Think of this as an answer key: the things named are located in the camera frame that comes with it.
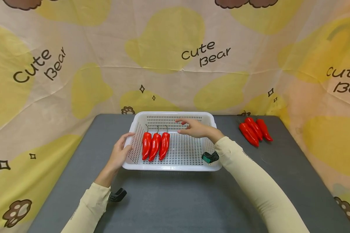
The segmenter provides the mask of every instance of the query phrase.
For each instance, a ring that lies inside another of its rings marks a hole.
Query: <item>basket bottom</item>
[[[151,165],[199,165],[203,166],[205,163],[202,160],[202,153],[205,148],[202,145],[201,138],[193,138],[188,135],[181,135],[177,132],[169,132],[170,145],[166,157],[160,161],[157,153],[155,159],[151,162],[139,159],[139,164]]]

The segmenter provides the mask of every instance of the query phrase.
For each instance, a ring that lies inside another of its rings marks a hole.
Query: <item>fabric backdrop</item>
[[[350,220],[350,0],[0,0],[0,232],[140,111],[279,116]]]

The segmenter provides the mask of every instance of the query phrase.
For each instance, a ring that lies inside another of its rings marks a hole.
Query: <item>beige sleeve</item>
[[[254,204],[270,233],[307,233],[296,208],[276,182],[228,137],[215,144],[219,160]]]
[[[106,211],[110,193],[110,187],[92,183],[61,233],[93,233]]]

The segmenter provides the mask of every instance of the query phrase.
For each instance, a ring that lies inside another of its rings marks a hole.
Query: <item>red chili pepper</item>
[[[169,129],[167,127],[167,131],[162,134],[161,146],[160,146],[160,149],[159,149],[159,159],[160,160],[163,160],[165,158],[167,150],[169,149],[170,134],[168,133],[168,131],[169,131]]]
[[[161,141],[161,135],[158,133],[159,131],[159,126],[157,133],[155,133],[153,135],[152,141],[151,141],[151,149],[150,149],[150,153],[149,153],[149,161],[153,161],[154,158],[156,157],[156,154],[159,150],[159,143]]]
[[[263,135],[261,130],[259,129],[257,123],[255,123],[254,119],[251,117],[245,118],[245,123],[249,125],[249,127],[253,130],[254,134],[257,136],[257,138],[262,141]]]
[[[241,133],[243,133],[244,137],[250,144],[254,145],[255,147],[259,147],[258,138],[247,123],[241,123],[239,125],[239,129],[241,130]]]
[[[146,160],[149,156],[149,152],[150,152],[150,145],[151,145],[151,133],[149,132],[145,132],[144,133],[144,136],[143,136],[143,160]]]
[[[256,121],[256,123],[257,123],[258,127],[260,128],[260,130],[261,130],[261,132],[262,132],[262,134],[263,134],[263,137],[264,137],[266,140],[272,142],[273,139],[272,139],[272,137],[271,137],[271,136],[269,135],[269,133],[268,133],[267,125],[266,125],[266,123],[264,123],[264,120],[258,119],[258,120]]]

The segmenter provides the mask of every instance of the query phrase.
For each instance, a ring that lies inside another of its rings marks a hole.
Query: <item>black device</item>
[[[123,200],[123,198],[126,196],[126,194],[127,194],[127,192],[124,189],[120,188],[115,194],[111,193],[109,195],[108,201],[112,202],[112,203],[118,203],[121,200]]]
[[[212,163],[219,159],[219,155],[216,151],[213,154],[209,154],[208,152],[205,152],[202,154],[202,159],[207,163]]]

